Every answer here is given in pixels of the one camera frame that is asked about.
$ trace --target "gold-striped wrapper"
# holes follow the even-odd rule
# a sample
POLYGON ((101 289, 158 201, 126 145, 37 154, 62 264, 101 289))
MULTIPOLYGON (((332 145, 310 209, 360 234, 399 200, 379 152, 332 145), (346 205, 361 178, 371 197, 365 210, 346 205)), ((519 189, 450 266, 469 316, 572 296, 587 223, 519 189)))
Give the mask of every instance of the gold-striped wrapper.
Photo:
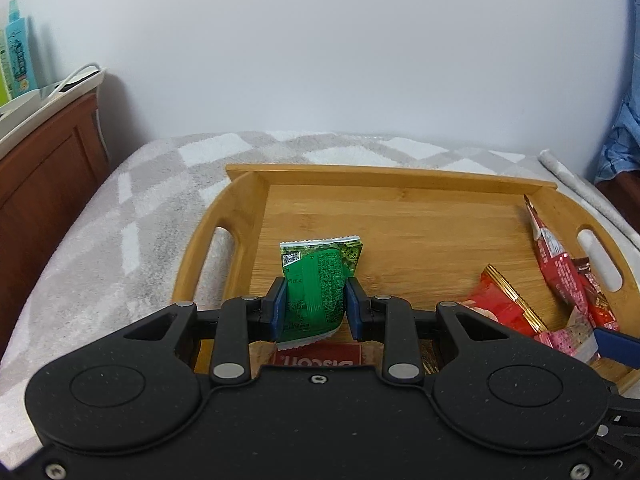
POLYGON ((433 341, 420 339, 420 357, 422 358, 422 366, 424 367, 425 373, 438 373, 438 361, 433 352, 433 341))
POLYGON ((494 281, 498 288, 500 288, 513 303, 516 303, 522 309, 524 319, 527 320, 533 330, 538 333, 548 330, 544 321, 540 319, 538 314, 533 311, 527 302, 522 299, 521 295, 511 286, 511 283, 509 283, 492 264, 487 265, 483 272, 494 281))

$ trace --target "blue cloth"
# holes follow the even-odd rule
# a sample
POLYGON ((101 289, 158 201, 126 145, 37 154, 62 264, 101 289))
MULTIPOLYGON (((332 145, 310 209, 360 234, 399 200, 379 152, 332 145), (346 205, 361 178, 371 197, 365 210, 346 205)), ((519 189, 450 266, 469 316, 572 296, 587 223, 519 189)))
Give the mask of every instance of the blue cloth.
POLYGON ((610 180, 622 171, 640 170, 640 0, 635 0, 636 35, 631 88, 602 146, 596 184, 610 180))

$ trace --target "white wall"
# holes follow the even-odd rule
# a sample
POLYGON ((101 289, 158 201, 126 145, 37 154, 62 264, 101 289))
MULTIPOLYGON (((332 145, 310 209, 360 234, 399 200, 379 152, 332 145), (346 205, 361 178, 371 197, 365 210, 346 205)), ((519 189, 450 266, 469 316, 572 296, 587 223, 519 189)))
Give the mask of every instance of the white wall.
POLYGON ((20 0, 41 80, 97 60, 116 160, 225 130, 552 148, 584 172, 626 84, 628 0, 20 0))

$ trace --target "wooden furniture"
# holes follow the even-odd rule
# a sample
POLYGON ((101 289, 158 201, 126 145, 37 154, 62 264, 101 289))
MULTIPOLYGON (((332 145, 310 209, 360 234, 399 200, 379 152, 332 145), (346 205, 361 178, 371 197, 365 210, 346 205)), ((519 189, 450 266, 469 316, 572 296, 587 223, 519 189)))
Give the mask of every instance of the wooden furniture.
POLYGON ((95 93, 41 124, 0 159, 0 356, 42 269, 109 173, 95 93))
MULTIPOLYGON (((224 297, 264 295, 282 275, 279 243, 360 235, 356 276, 368 294, 393 294, 414 308, 466 299, 486 264, 507 278, 550 330, 565 326, 569 309, 552 295, 538 268, 523 194, 574 257, 586 256, 578 232, 591 229, 623 278, 608 292, 622 331, 640 336, 640 294, 622 253, 600 224, 552 182, 357 166, 228 166, 232 183, 209 207, 191 238, 174 301, 192 300, 216 227, 236 249, 224 297)), ((350 341, 348 327, 334 339, 350 341)), ((197 370, 206 370, 203 344, 197 370)), ((630 386, 637 373, 602 359, 596 370, 630 386)))
POLYGON ((640 170, 622 171, 611 180, 597 183, 596 187, 640 233, 640 170))

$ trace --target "wooden headboard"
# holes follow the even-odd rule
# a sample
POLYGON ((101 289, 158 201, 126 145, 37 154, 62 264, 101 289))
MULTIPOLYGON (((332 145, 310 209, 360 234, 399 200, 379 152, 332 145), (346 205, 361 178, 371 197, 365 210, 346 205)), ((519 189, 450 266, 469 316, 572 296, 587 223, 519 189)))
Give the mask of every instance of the wooden headboard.
POLYGON ((0 356, 40 273, 109 174, 84 95, 0 159, 0 356))

